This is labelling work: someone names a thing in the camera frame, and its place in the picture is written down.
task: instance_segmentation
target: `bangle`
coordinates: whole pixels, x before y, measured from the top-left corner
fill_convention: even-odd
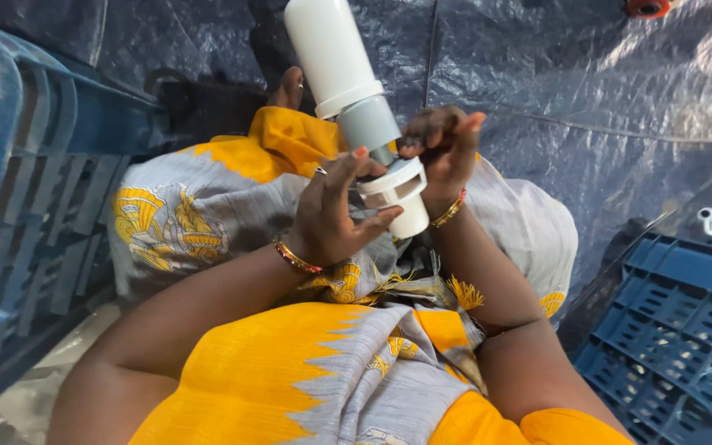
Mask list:
[[[317,266],[313,266],[310,263],[302,260],[296,254],[292,253],[289,248],[285,245],[285,242],[282,241],[282,235],[276,235],[276,238],[274,238],[274,247],[276,248],[276,251],[279,252],[279,255],[282,255],[282,258],[285,259],[288,263],[291,265],[302,269],[305,272],[309,273],[320,273],[323,268],[319,268]]]
[[[463,201],[466,199],[466,187],[463,187],[462,190],[460,190],[460,196],[456,199],[456,201],[450,206],[450,209],[444,212],[444,215],[439,216],[435,220],[433,220],[430,225],[433,227],[441,227],[446,223],[447,221],[450,220],[451,217],[455,216],[457,211],[460,210],[460,207],[463,205]]]

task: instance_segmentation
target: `blue crate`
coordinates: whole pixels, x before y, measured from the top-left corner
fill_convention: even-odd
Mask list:
[[[0,393],[113,297],[107,197],[167,127],[152,96],[0,31]]]
[[[640,444],[712,445],[712,247],[646,234],[574,359]]]

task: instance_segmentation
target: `white plastic cap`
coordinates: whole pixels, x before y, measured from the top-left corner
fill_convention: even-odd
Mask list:
[[[336,116],[344,107],[384,92],[346,0],[290,0],[285,26],[318,117]]]
[[[395,162],[382,177],[356,186],[367,207],[399,205],[405,210],[389,225],[391,235],[410,238],[430,225],[430,217],[420,193],[427,187],[425,167],[418,157]]]

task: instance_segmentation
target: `red bangle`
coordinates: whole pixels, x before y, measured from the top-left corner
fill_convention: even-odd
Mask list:
[[[313,266],[292,253],[282,241],[282,235],[277,235],[276,238],[274,238],[274,247],[276,248],[276,251],[279,252],[279,255],[282,255],[282,258],[297,268],[309,273],[321,273],[323,270],[323,268]]]

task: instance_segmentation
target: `gray plastic fitting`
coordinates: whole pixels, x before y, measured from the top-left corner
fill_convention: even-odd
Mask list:
[[[365,146],[370,151],[370,157],[383,166],[395,161],[396,157],[388,144],[401,136],[401,129],[386,97],[370,96],[344,107],[337,117],[337,126],[351,144],[351,150]]]

